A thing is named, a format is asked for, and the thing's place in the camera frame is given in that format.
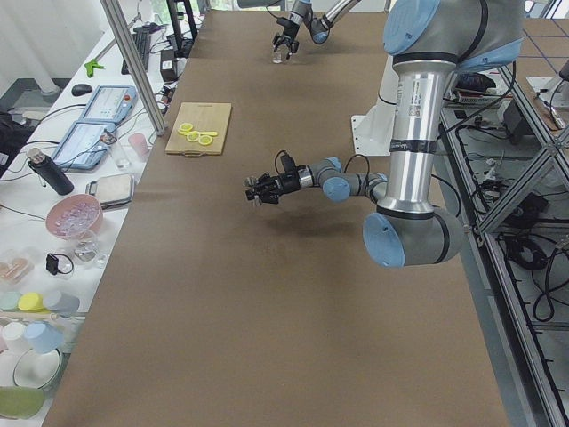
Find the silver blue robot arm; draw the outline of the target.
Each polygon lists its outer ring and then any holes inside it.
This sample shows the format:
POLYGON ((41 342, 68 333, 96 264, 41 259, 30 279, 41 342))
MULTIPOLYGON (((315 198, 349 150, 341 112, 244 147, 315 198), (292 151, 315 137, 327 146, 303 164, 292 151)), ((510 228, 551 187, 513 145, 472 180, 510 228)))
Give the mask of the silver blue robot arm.
POLYGON ((522 44, 520 1, 398 1, 383 30, 383 47, 397 75, 389 173, 347 173, 329 157, 249 179, 246 197, 275 204, 284 195, 320 188, 335 202, 365 196, 376 209, 364 222, 370 257, 380 266, 436 264, 461 249, 459 220, 429 202, 445 89, 455 75, 513 62, 522 44))
POLYGON ((295 1, 287 17, 276 19, 276 24, 282 27, 282 31, 276 33, 272 41, 273 62, 283 63, 298 51, 297 35, 302 24, 308 29, 315 44, 323 44, 336 22, 357 4, 358 0, 337 1, 326 13, 317 17, 311 1, 295 1))

